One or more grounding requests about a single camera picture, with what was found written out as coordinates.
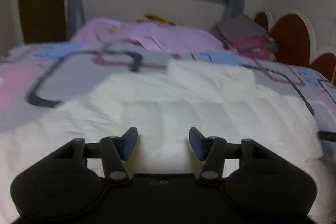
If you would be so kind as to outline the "red white headboard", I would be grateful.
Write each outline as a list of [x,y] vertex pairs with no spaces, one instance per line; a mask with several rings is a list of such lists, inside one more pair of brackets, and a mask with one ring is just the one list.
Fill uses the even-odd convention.
[[271,20],[269,11],[260,11],[255,15],[255,22],[266,29],[276,42],[276,61],[314,69],[335,85],[335,48],[317,48],[309,19],[293,11],[281,16],[275,24],[271,24]]

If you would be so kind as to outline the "cream white puffer jacket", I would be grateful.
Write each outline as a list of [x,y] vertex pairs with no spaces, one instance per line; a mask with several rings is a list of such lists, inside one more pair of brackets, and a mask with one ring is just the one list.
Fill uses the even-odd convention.
[[109,75],[88,94],[1,134],[1,223],[18,213],[13,179],[74,138],[97,142],[136,127],[140,142],[133,172],[196,169],[187,144],[190,128],[230,143],[250,138],[296,166],[323,152],[317,124],[301,98],[256,82],[244,67],[170,61],[165,74]]

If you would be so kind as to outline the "pink blanket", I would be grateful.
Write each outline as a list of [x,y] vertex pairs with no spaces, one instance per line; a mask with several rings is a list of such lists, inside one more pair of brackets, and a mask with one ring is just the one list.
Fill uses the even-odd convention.
[[157,22],[125,23],[109,18],[92,19],[74,36],[72,43],[139,44],[155,52],[223,52],[223,44],[207,31]]

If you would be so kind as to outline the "yellow printed pillow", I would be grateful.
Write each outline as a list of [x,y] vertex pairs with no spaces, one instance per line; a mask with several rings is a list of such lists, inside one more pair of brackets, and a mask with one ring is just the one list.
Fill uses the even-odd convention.
[[137,19],[137,23],[147,23],[147,22],[154,22],[154,23],[159,23],[159,24],[168,24],[171,26],[176,26],[178,23],[172,22],[170,20],[161,18],[156,15],[152,14],[144,14],[142,18]]

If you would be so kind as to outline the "patterned bed sheet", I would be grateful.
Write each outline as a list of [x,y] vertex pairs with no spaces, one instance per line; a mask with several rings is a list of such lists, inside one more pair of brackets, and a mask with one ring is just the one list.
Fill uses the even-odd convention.
[[320,130],[335,131],[335,87],[313,69],[229,52],[152,52],[129,43],[45,43],[12,49],[1,57],[1,130],[39,118],[112,73],[164,73],[170,60],[248,68],[259,84],[300,97]]

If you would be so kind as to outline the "stack of folded clothes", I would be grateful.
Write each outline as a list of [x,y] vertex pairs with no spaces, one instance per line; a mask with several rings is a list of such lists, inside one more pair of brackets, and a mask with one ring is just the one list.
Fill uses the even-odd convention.
[[240,15],[221,21],[210,29],[210,34],[222,42],[224,49],[236,51],[239,56],[276,61],[275,40],[248,16]]

